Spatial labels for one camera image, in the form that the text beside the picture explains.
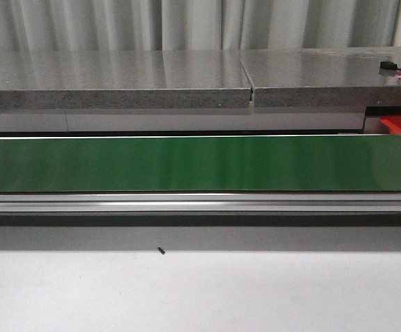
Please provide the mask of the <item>white pleated curtain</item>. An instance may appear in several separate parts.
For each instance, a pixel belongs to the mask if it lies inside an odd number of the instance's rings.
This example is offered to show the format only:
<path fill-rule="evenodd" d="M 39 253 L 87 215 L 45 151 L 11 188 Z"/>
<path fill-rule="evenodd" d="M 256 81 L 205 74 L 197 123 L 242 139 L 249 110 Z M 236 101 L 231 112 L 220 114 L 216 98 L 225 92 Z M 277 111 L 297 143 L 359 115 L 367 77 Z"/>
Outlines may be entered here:
<path fill-rule="evenodd" d="M 401 46 L 401 1 L 0 1 L 0 50 Z"/>

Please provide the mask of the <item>aluminium conveyor frame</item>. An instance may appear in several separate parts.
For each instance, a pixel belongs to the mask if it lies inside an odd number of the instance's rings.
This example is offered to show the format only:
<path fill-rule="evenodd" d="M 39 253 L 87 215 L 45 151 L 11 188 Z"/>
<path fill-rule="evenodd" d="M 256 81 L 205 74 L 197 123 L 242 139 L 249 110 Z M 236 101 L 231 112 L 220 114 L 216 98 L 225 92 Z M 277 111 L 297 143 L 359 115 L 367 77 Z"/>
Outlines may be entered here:
<path fill-rule="evenodd" d="M 0 194 L 0 213 L 401 214 L 401 193 Z"/>

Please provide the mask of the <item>green conveyor belt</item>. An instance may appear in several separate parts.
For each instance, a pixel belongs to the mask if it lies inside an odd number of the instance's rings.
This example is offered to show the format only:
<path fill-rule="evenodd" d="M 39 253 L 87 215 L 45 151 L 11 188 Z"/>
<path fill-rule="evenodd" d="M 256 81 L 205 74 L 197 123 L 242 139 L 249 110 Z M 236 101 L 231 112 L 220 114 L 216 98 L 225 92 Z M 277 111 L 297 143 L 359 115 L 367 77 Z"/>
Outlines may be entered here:
<path fill-rule="evenodd" d="M 0 139 L 0 192 L 401 191 L 401 135 Z"/>

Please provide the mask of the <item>grey stone counter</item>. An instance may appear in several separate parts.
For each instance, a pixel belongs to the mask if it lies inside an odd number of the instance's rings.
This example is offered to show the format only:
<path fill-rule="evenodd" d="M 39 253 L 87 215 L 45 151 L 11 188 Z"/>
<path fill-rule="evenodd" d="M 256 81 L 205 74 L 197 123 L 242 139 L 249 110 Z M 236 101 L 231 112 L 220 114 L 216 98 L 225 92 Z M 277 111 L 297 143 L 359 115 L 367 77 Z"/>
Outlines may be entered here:
<path fill-rule="evenodd" d="M 380 133 L 401 46 L 0 51 L 0 134 Z"/>

